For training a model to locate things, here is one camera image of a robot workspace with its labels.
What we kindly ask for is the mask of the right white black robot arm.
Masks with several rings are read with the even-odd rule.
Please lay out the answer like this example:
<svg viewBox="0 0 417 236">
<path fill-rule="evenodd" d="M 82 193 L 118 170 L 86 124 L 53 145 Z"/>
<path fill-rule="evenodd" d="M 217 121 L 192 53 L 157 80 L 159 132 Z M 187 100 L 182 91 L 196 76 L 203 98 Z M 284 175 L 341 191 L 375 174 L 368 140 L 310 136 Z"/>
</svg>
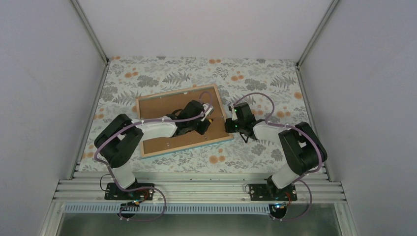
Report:
<svg viewBox="0 0 417 236">
<path fill-rule="evenodd" d="M 327 160 L 327 152 L 307 122 L 295 126 L 256 119 L 246 102 L 229 107 L 232 117 L 225 121 L 227 133 L 238 133 L 248 140 L 280 144 L 286 164 L 267 178 L 265 191 L 272 200 L 290 193 L 290 186 L 308 173 L 317 171 Z"/>
</svg>

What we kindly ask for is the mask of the teal wooden picture frame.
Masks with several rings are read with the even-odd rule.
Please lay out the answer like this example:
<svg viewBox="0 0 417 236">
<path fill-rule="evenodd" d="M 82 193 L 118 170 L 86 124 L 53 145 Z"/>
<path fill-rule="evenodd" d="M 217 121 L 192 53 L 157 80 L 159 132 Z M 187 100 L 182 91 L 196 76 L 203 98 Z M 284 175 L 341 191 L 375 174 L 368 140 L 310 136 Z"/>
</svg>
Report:
<svg viewBox="0 0 417 236">
<path fill-rule="evenodd" d="M 140 141 L 142 158 L 150 158 L 190 148 L 230 141 L 225 130 L 227 119 L 217 85 L 184 88 L 136 99 L 138 119 L 167 116 L 176 122 L 172 138 L 158 137 Z"/>
</svg>

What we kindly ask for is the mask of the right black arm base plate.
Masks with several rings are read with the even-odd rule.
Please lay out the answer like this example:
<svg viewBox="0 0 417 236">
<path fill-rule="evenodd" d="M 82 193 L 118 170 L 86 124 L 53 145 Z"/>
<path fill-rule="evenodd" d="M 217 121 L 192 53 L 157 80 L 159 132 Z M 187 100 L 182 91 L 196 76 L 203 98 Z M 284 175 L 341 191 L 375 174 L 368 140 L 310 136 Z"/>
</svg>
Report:
<svg viewBox="0 0 417 236">
<path fill-rule="evenodd" d="M 244 191 L 250 195 L 251 201 L 296 201 L 297 191 L 293 184 L 278 189 L 273 184 L 250 183 L 244 186 Z"/>
</svg>

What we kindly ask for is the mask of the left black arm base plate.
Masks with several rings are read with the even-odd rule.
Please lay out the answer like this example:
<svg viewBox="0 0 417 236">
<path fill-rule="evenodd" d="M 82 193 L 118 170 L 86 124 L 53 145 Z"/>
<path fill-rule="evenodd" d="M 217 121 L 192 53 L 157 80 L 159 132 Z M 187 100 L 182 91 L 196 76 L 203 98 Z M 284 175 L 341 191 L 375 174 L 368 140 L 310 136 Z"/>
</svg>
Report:
<svg viewBox="0 0 417 236">
<path fill-rule="evenodd" d="M 105 189 L 104 199 L 121 201 L 152 201 L 153 194 L 153 189 L 125 192 L 120 190 L 115 183 L 108 183 Z"/>
</svg>

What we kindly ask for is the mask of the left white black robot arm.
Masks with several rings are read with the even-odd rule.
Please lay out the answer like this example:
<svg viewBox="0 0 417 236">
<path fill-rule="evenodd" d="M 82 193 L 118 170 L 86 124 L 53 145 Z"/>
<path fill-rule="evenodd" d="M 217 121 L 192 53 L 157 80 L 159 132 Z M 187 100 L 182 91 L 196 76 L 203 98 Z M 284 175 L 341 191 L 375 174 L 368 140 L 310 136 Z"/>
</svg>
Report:
<svg viewBox="0 0 417 236">
<path fill-rule="evenodd" d="M 204 135 L 211 124 L 207 116 L 213 110 L 210 103 L 192 100 L 184 109 L 160 118 L 134 121 L 120 114 L 95 138 L 94 158 L 106 165 L 117 192 L 124 199 L 131 199 L 136 195 L 137 181 L 128 161 L 140 142 L 178 137 L 192 131 Z"/>
</svg>

